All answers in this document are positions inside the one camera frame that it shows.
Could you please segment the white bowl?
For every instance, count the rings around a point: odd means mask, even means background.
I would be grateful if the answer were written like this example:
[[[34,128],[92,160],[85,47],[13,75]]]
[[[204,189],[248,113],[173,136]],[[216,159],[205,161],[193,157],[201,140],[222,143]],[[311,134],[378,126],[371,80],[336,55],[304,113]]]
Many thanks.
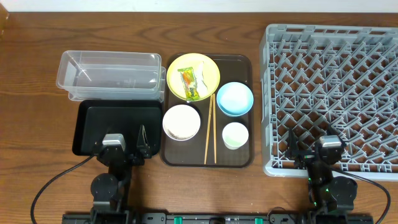
[[[200,115],[189,105],[175,105],[164,114],[162,127],[166,135],[176,141],[194,137],[201,126]]]

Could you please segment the white cup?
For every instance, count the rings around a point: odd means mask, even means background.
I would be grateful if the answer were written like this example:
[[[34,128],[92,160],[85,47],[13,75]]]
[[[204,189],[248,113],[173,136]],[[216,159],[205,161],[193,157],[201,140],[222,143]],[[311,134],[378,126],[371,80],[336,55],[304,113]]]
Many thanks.
[[[245,145],[248,141],[249,131],[247,127],[241,123],[229,123],[223,128],[222,139],[228,149],[236,150]]]

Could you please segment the green snack wrapper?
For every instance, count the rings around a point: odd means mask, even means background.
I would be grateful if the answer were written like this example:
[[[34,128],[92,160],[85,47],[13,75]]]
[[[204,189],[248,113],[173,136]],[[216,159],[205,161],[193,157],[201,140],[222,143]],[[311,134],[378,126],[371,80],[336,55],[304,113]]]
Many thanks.
[[[180,68],[177,71],[180,73],[187,101],[198,100],[199,94],[197,92],[197,81],[193,72],[193,68]]]

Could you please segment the light blue bowl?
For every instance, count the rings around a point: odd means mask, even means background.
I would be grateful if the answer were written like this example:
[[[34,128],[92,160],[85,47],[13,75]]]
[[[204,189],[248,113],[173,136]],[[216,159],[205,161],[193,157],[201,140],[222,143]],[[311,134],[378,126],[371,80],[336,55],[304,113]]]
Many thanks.
[[[251,110],[254,104],[254,95],[247,85],[240,82],[229,82],[218,90],[216,104],[225,115],[239,117]]]

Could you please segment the white tissue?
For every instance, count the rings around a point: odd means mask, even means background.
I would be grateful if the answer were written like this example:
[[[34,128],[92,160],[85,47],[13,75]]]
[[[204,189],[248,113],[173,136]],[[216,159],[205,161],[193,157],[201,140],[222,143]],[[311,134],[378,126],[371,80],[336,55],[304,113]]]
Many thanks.
[[[197,82],[197,92],[200,98],[204,98],[208,94],[208,87],[203,78],[203,66],[204,62],[200,62],[196,69],[194,69],[194,76]]]

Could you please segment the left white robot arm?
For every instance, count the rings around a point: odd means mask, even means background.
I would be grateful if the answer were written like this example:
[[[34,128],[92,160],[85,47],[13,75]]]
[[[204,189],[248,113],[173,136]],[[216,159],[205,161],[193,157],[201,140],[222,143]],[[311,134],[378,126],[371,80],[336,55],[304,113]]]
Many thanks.
[[[146,129],[141,125],[136,145],[127,148],[122,134],[106,134],[99,148],[94,150],[97,160],[108,168],[91,183],[93,207],[89,222],[92,224],[137,223],[139,215],[127,204],[132,167],[144,165],[152,157]]]

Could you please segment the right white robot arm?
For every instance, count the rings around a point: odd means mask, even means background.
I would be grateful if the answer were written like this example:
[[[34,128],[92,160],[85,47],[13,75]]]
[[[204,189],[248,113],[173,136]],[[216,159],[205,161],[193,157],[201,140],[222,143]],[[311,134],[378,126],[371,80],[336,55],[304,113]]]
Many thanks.
[[[346,143],[337,132],[328,127],[314,146],[301,149],[293,129],[288,131],[288,148],[285,156],[294,166],[308,173],[308,195],[315,208],[297,217],[297,223],[348,224],[348,212],[354,209],[358,185],[352,178],[338,176],[332,165],[341,160]]]

